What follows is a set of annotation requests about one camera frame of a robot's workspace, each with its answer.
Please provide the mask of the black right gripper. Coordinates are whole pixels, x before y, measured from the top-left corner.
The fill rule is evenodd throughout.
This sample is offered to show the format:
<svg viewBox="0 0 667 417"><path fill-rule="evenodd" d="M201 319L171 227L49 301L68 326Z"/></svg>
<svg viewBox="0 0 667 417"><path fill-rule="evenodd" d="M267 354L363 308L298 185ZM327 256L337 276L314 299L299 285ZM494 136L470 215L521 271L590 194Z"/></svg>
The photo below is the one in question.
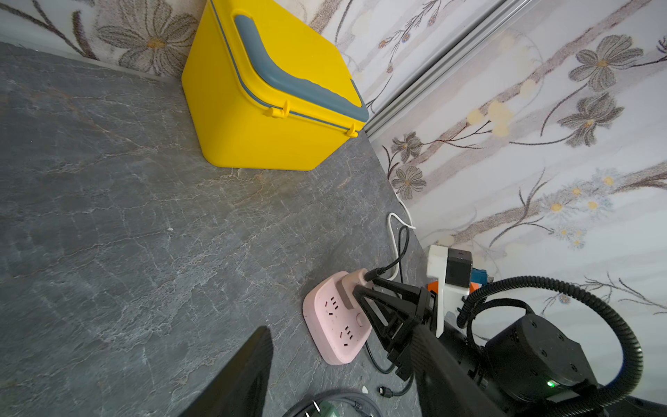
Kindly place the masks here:
<svg viewBox="0 0 667 417"><path fill-rule="evenodd" d="M375 278L373 284L394 295L359 286L354 297L387 351L387 359L395 366L394 373L408 381L413 376L413 333L420 325L434 327L437 295L424 287L383 278Z"/></svg>

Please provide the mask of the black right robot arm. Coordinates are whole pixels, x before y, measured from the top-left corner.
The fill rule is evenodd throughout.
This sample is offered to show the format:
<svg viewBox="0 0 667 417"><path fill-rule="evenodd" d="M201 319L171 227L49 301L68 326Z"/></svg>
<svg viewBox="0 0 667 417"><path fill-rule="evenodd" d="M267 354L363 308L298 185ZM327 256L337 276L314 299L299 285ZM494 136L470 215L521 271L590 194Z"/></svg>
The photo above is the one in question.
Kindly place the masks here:
<svg viewBox="0 0 667 417"><path fill-rule="evenodd" d="M616 335L622 366L598 383L581 345L507 292L551 290L583 303ZM663 416L633 396L644 355L627 322L606 302L565 281L519 276L466 296L454 325L436 335L424 288L377 278L354 298L401 379L417 387L425 416Z"/></svg>

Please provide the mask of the beige usb charger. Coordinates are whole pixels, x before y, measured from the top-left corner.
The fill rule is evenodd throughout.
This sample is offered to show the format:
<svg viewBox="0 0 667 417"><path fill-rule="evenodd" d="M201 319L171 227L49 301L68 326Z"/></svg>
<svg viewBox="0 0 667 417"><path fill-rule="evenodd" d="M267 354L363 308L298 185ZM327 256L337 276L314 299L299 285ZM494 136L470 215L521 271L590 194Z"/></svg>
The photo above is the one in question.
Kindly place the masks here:
<svg viewBox="0 0 667 417"><path fill-rule="evenodd" d="M365 279L367 269L358 269L353 272L342 271L342 276L335 282L335 289L347 310L358 309L359 303L354 297L354 290L361 286L373 288L373 284Z"/></svg>

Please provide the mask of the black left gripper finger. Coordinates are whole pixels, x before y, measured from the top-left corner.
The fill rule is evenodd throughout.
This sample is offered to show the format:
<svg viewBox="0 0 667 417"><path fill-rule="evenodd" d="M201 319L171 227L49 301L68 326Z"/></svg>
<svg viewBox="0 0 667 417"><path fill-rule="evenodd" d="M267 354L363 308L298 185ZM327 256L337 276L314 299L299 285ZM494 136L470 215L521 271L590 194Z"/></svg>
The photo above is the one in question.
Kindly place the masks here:
<svg viewBox="0 0 667 417"><path fill-rule="evenodd" d="M268 327L257 328L183 416L261 416L274 355Z"/></svg>

